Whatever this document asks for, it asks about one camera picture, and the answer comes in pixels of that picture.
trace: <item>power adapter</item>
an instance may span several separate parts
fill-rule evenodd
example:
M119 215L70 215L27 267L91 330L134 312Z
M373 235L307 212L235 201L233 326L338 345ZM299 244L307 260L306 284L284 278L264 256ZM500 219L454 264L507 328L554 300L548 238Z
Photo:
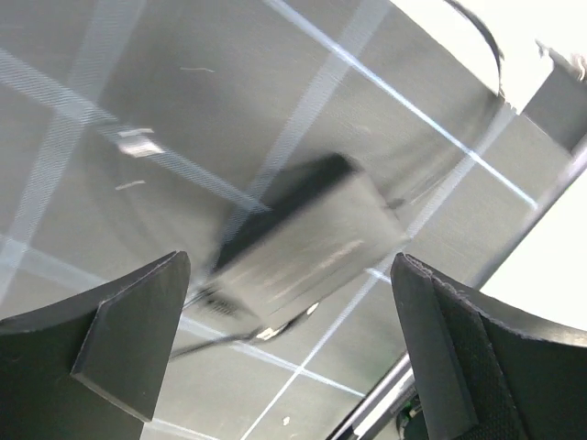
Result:
M261 201L271 210L219 250L207 288L268 329L313 312L407 240L365 171L338 154L281 172Z

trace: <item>rectangular device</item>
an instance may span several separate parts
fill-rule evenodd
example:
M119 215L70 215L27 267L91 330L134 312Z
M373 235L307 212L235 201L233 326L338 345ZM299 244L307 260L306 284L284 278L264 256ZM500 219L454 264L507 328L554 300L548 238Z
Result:
M212 282L279 328L406 240L369 176L332 155L282 173L219 253Z

